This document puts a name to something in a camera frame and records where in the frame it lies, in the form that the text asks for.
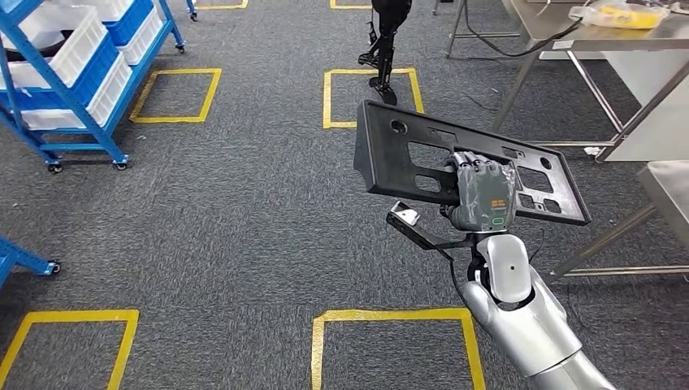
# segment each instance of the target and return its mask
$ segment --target stainless steel table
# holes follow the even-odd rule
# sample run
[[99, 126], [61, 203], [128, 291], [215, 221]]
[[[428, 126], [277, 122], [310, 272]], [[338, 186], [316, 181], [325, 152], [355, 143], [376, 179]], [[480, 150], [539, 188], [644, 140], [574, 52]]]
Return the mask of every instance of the stainless steel table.
[[[474, 34], [457, 34], [457, 27], [466, 10], [466, 1], [460, 0], [457, 17], [453, 29], [448, 37], [445, 50], [450, 56], [456, 38], [476, 38]], [[546, 41], [552, 35], [567, 29], [573, 21], [568, 14], [572, 4], [544, 4], [529, 3], [527, 0], [503, 0], [503, 5], [512, 18], [518, 23], [517, 32], [479, 32], [482, 37], [521, 37], [529, 49], [539, 42]], [[633, 50], [689, 50], [689, 16], [670, 15], [660, 26], [653, 30], [628, 30], [621, 28], [603, 28], [597, 26], [580, 26], [567, 37], [548, 43], [541, 50], [525, 57], [522, 68], [512, 89], [509, 91], [505, 103], [498, 111], [491, 130], [497, 131], [505, 117], [512, 109], [519, 90], [524, 85], [531, 67], [539, 57], [540, 51], [563, 51], [576, 66], [601, 108], [612, 122], [617, 134], [610, 141], [534, 141], [534, 143], [551, 146], [595, 146], [602, 148], [596, 156], [597, 161], [604, 161], [625, 138], [641, 124], [648, 114], [665, 99], [684, 78], [689, 75], [689, 62], [681, 67], [677, 73], [658, 91], [650, 102], [626, 123], [617, 117], [605, 96], [588, 74], [575, 52], [585, 51], [633, 51]]]
[[673, 228], [677, 237], [689, 246], [689, 161], [656, 161], [639, 172], [639, 181], [651, 199], [642, 209], [628, 216], [616, 227], [603, 233], [550, 271], [549, 283], [562, 276], [647, 275], [689, 273], [689, 266], [626, 266], [616, 268], [574, 268], [584, 260], [618, 241], [626, 232], [648, 220], [657, 211]]

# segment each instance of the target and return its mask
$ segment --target yellow object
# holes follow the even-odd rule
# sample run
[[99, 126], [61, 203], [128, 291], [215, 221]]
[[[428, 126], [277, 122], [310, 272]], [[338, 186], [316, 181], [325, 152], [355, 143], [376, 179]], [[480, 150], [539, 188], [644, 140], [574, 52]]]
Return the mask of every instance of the yellow object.
[[[421, 89], [418, 87], [418, 77], [416, 76], [416, 69], [412, 67], [403, 67], [392, 69], [393, 74], [409, 75], [409, 82], [411, 83], [411, 93], [414, 97], [414, 105], [416, 112], [423, 114], [423, 101], [421, 100]], [[332, 116], [332, 75], [377, 75], [376, 69], [332, 69], [323, 74], [323, 128], [355, 128], [357, 121], [340, 122], [331, 119]]]
[[12, 363], [15, 362], [24, 339], [28, 334], [28, 329], [34, 323], [90, 323], [105, 321], [124, 321], [124, 334], [122, 342], [119, 344], [119, 352], [112, 367], [110, 382], [107, 390], [117, 390], [119, 383], [124, 375], [124, 367], [127, 365], [129, 351], [132, 349], [134, 333], [137, 331], [139, 322], [139, 310], [76, 310], [76, 311], [32, 311], [26, 314], [24, 320], [19, 325], [19, 330], [15, 338], [7, 349], [5, 358], [0, 364], [0, 388], [5, 384], [5, 379], [10, 373]]
[[330, 0], [330, 8], [333, 10], [370, 10], [373, 7], [370, 4], [367, 6], [339, 6], [337, 0]]
[[197, 10], [214, 11], [214, 10], [241, 10], [246, 8], [249, 0], [242, 0], [241, 4], [234, 4], [231, 6], [196, 6]]
[[[199, 111], [198, 116], [139, 116], [141, 109], [144, 106], [146, 98], [149, 96], [151, 88], [155, 83], [155, 79], [158, 75], [197, 75], [210, 73], [213, 77], [210, 79], [210, 85], [208, 91], [206, 92], [206, 98], [203, 99], [203, 104], [201, 104], [201, 111]], [[152, 71], [151, 75], [146, 81], [143, 90], [141, 90], [141, 95], [139, 100], [136, 101], [132, 113], [129, 115], [129, 120], [136, 124], [177, 124], [180, 122], [205, 122], [206, 116], [208, 116], [208, 111], [210, 110], [210, 104], [213, 102], [213, 96], [215, 96], [215, 90], [218, 88], [218, 83], [220, 82], [220, 75], [223, 70], [218, 67], [209, 67], [201, 69], [162, 69], [159, 71]]]
[[607, 24], [619, 28], [655, 28], [665, 18], [660, 12], [621, 10], [614, 6], [602, 6], [598, 12]]
[[479, 356], [479, 345], [476, 342], [474, 323], [471, 313], [466, 307], [448, 307], [443, 309], [426, 310], [328, 310], [314, 319], [314, 329], [311, 339], [311, 390], [321, 390], [323, 383], [323, 333], [326, 322], [335, 321], [409, 321], [409, 320], [460, 320], [464, 332], [464, 344], [469, 360], [471, 381], [474, 390], [486, 390], [483, 379], [483, 368]]

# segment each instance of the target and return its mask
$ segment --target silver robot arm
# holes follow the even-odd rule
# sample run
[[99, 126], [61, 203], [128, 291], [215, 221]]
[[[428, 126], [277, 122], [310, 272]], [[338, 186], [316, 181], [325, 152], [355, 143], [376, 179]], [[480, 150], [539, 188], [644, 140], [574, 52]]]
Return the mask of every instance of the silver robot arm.
[[[455, 228], [481, 237], [473, 253], [474, 263], [483, 265], [460, 288], [476, 321], [538, 389], [613, 390], [582, 352], [565, 309], [529, 264], [524, 243], [507, 234], [514, 169], [471, 152], [453, 153], [451, 160], [460, 204], [447, 216]], [[498, 301], [516, 309], [503, 310]]]
[[[490, 236], [477, 250], [487, 263], [490, 291], [470, 281], [461, 294], [519, 372], [542, 390], [614, 390], [582, 352], [562, 305], [529, 265], [522, 241], [510, 234]], [[503, 310], [495, 299], [517, 309]]]

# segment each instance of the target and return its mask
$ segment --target blue metal frame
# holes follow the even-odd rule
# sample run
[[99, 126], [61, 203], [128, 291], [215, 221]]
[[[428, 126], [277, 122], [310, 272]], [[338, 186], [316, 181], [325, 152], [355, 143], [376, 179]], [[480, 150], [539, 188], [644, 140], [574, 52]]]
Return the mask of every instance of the blue metal frame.
[[56, 267], [55, 262], [47, 262], [0, 236], [0, 286], [15, 265], [26, 267], [38, 275], [50, 275]]
[[[22, 138], [23, 141], [27, 142], [32, 149], [34, 149], [47, 164], [57, 164], [59, 163], [59, 156], [52, 153], [53, 151], [83, 151], [83, 150], [103, 150], [107, 152], [112, 157], [112, 162], [116, 164], [126, 163], [128, 161], [128, 156], [120, 150], [120, 148], [115, 144], [111, 135], [115, 130], [118, 122], [122, 118], [124, 111], [126, 110], [129, 101], [132, 99], [134, 93], [137, 91], [139, 84], [142, 82], [144, 75], [150, 68], [156, 54], [163, 45], [165, 38], [168, 33], [172, 33], [175, 37], [177, 49], [182, 50], [184, 48], [184, 40], [180, 34], [174, 19], [172, 18], [172, 13], [170, 8], [167, 6], [165, 0], [158, 0], [163, 14], [166, 20], [163, 22], [163, 27], [155, 38], [153, 45], [149, 48], [148, 52], [145, 54], [144, 58], [140, 63], [132, 67], [133, 74], [130, 77], [129, 82], [124, 88], [122, 95], [120, 96], [115, 109], [110, 114], [110, 118], [107, 120], [105, 126], [101, 128], [98, 123], [93, 119], [91, 114], [88, 113], [86, 107], [81, 104], [73, 95], [69, 88], [63, 83], [63, 81], [58, 77], [53, 69], [48, 65], [46, 60], [41, 56], [38, 50], [28, 41], [28, 38], [19, 28], [19, 22], [30, 14], [40, 1], [37, 0], [23, 0], [15, 9], [13, 9], [10, 14], [7, 14], [4, 10], [0, 9], [0, 30], [15, 44], [16, 49], [24, 56], [24, 58], [30, 62], [47, 82], [48, 85], [60, 96], [70, 110], [74, 111], [79, 120], [85, 125], [86, 128], [57, 128], [52, 130], [42, 130], [42, 131], [31, 131], [28, 126], [24, 123], [21, 118], [21, 112], [16, 104], [16, 91], [14, 88], [8, 88], [8, 96], [12, 105], [12, 117], [11, 119], [7, 117], [7, 110], [0, 110], [0, 121], [7, 124], [12, 128], [18, 136]], [[12, 82], [11, 73], [9, 72], [9, 67], [7, 65], [7, 57], [5, 55], [5, 50], [2, 46], [2, 41], [0, 41], [0, 68], [2, 69], [2, 77], [5, 80], [5, 85], [11, 87], [14, 85]], [[48, 143], [42, 139], [42, 136], [46, 133], [53, 134], [90, 134], [95, 138], [95, 143]]]

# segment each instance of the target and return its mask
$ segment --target hole in panel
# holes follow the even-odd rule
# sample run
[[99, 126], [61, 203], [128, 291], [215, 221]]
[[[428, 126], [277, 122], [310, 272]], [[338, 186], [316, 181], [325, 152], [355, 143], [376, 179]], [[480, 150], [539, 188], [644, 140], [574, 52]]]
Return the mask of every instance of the hole in panel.
[[560, 204], [557, 203], [556, 201], [550, 200], [550, 199], [545, 199], [543, 200], [543, 206], [545, 206], [545, 210], [550, 211], [551, 213], [562, 213], [562, 209], [560, 208]]
[[525, 167], [517, 167], [517, 173], [524, 187], [536, 191], [543, 191], [544, 193], [553, 193], [553, 187], [550, 185], [548, 175], [543, 172], [534, 171], [533, 169]]
[[545, 157], [540, 158], [540, 165], [542, 165], [543, 168], [545, 168], [545, 169], [552, 169], [553, 168], [553, 165]]
[[438, 180], [432, 177], [416, 175], [414, 181], [416, 182], [416, 186], [418, 187], [418, 189], [428, 191], [431, 193], [440, 192], [440, 183], [438, 183]]
[[529, 195], [525, 195], [523, 193], [519, 194], [519, 203], [522, 205], [522, 207], [525, 207], [527, 209], [533, 209], [534, 208], [534, 198], [530, 197]]
[[392, 122], [390, 122], [390, 127], [391, 127], [392, 130], [393, 130], [394, 132], [396, 132], [397, 134], [405, 134], [405, 133], [407, 133], [407, 125], [406, 125], [406, 123], [404, 123], [404, 122], [402, 122], [402, 121], [400, 121], [400, 120], [393, 119]]
[[410, 142], [408, 148], [409, 158], [415, 166], [444, 171], [443, 161], [450, 155], [448, 150], [416, 142]]

